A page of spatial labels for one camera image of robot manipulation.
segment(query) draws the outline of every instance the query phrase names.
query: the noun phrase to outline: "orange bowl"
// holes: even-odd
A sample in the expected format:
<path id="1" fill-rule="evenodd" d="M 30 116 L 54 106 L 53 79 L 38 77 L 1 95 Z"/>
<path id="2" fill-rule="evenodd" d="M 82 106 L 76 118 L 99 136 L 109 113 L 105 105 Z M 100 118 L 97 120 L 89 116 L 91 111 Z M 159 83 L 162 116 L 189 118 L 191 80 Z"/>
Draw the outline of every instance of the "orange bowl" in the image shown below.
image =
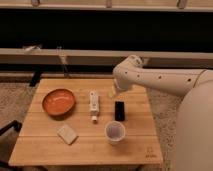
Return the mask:
<path id="1" fill-rule="evenodd" d="M 49 92 L 42 101 L 44 111 L 52 116 L 63 115 L 75 105 L 73 93 L 67 89 L 56 89 Z"/>

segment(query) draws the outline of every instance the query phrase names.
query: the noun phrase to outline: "white bottle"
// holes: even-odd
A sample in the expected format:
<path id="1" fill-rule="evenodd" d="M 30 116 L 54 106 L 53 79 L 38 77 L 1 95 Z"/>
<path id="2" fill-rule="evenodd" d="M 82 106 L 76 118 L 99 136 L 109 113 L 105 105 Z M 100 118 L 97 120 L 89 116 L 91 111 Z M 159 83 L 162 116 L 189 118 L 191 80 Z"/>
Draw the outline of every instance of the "white bottle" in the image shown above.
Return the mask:
<path id="1" fill-rule="evenodd" d="M 99 115 L 99 95 L 97 91 L 90 91 L 90 114 L 93 123 L 97 123 Z"/>

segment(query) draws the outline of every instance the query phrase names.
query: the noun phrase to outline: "smartphone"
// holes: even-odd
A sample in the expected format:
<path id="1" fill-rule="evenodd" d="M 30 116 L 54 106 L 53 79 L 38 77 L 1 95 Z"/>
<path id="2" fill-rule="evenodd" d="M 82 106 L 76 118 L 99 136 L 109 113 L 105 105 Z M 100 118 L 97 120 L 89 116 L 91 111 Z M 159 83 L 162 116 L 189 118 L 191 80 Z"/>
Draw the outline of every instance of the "smartphone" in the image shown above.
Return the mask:
<path id="1" fill-rule="evenodd" d="M 122 101 L 115 102 L 115 120 L 116 121 L 125 120 L 125 108 L 124 108 L 124 102 Z"/>

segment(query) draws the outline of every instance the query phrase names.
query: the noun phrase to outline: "white cup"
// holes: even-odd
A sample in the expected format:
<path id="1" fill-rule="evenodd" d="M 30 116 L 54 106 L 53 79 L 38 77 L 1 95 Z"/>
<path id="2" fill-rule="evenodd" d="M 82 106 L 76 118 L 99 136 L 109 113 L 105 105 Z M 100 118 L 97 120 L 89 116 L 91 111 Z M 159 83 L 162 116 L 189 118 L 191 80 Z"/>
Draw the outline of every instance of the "white cup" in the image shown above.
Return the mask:
<path id="1" fill-rule="evenodd" d="M 125 137 L 125 127 L 122 123 L 111 121 L 106 124 L 105 135 L 110 144 L 116 145 Z"/>

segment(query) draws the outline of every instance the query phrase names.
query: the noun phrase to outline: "floor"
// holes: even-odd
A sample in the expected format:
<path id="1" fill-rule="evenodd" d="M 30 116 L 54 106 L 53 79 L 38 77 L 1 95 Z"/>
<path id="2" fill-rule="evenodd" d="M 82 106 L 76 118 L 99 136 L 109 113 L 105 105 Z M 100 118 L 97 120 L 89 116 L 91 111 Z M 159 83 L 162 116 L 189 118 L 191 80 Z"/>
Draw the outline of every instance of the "floor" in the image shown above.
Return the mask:
<path id="1" fill-rule="evenodd" d="M 23 121 L 36 87 L 29 87 L 27 79 L 0 79 L 0 125 L 3 126 L 13 119 Z M 161 144 L 164 163 L 161 166 L 145 166 L 143 171 L 169 171 L 175 136 L 177 109 L 181 98 L 156 90 L 147 89 L 153 117 Z M 7 161 L 12 152 L 18 134 L 10 130 L 0 137 L 0 160 Z M 135 170 L 137 166 L 47 166 L 50 171 L 119 171 Z M 26 167 L 24 171 L 39 171 L 38 168 Z"/>

